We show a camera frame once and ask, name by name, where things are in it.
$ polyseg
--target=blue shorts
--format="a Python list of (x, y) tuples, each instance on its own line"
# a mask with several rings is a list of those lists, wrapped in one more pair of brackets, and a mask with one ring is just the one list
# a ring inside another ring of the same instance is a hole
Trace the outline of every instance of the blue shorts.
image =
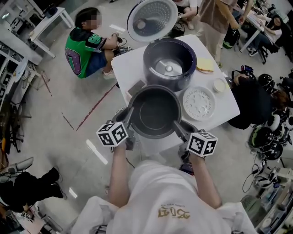
[(106, 64), (107, 64), (107, 60), (106, 60), (104, 51), (100, 53), (93, 52), (90, 57), (90, 61), (87, 64), (87, 71), (86, 71), (87, 77), (90, 76), (91, 74), (94, 74), (100, 68), (105, 67)]

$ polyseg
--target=jersey number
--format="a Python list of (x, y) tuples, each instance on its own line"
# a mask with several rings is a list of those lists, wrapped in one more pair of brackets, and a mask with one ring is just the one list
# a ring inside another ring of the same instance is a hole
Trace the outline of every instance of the jersey number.
[(67, 61), (69, 62), (73, 72), (75, 75), (79, 75), (81, 73), (81, 57), (80, 54), (67, 48), (65, 50), (65, 56)]

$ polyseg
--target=green jersey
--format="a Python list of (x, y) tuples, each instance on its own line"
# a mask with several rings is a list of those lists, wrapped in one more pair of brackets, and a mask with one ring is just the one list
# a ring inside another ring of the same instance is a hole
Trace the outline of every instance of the green jersey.
[(79, 78), (87, 76), (87, 65), (92, 53), (101, 52), (105, 42), (106, 38), (77, 27), (71, 31), (65, 45), (65, 55), (74, 74)]

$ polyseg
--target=white plate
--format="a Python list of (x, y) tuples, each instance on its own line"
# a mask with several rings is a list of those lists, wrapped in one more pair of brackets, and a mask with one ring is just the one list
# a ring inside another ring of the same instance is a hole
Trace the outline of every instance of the white plate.
[(214, 94), (205, 87), (190, 87), (183, 95), (183, 107), (191, 118), (203, 121), (213, 115), (216, 99)]

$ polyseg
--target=white table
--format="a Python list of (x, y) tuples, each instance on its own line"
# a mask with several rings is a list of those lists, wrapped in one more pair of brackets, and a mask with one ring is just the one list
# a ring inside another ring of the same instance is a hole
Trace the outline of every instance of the white table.
[[(178, 37), (177, 39), (189, 44), (196, 53), (197, 57), (213, 60), (206, 47), (195, 35), (186, 35)], [(129, 98), (126, 94), (127, 90), (129, 90), (139, 80), (146, 81), (143, 72), (143, 53), (145, 48), (146, 47), (141, 47), (115, 57), (111, 63), (123, 98), (127, 104), (129, 102)], [(215, 71), (210, 74), (204, 74), (196, 70), (192, 76), (190, 86), (199, 85), (212, 90), (213, 81), (216, 78), (222, 78), (225, 80), (215, 61), (214, 67)], [(177, 96), (179, 96), (182, 92), (183, 91), (176, 92)], [(193, 124), (198, 129), (205, 129), (206, 131), (209, 131), (240, 114), (237, 103), (229, 87), (227, 87), (223, 93), (215, 93), (215, 97), (216, 109), (211, 118), (204, 122), (199, 122), (188, 117), (183, 111), (182, 119)], [(175, 133), (159, 140), (147, 139), (140, 136), (140, 141), (147, 156), (159, 154), (162, 151), (182, 143)]]
[(249, 40), (247, 41), (247, 43), (245, 43), (245, 45), (240, 49), (241, 52), (243, 52), (250, 43), (252, 43), (252, 41), (256, 38), (256, 36), (260, 33), (264, 31), (264, 27), (260, 25), (259, 21), (261, 19), (257, 18), (256, 15), (254, 14), (253, 11), (250, 11), (246, 17), (246, 19), (253, 24), (254, 27), (256, 27), (256, 31), (255, 33), (252, 35), (251, 38), (249, 38)]
[(74, 27), (74, 22), (69, 16), (69, 14), (65, 11), (65, 8), (57, 7), (58, 11), (55, 15), (53, 15), (51, 18), (45, 17), (33, 30), (33, 35), (30, 37), (31, 41), (34, 42), (37, 46), (39, 46), (43, 51), (45, 51), (48, 55), (55, 58), (55, 55), (50, 51), (48, 47), (46, 47), (39, 39), (38, 37), (41, 35), (41, 33), (55, 20), (60, 16), (65, 24), (72, 28)]

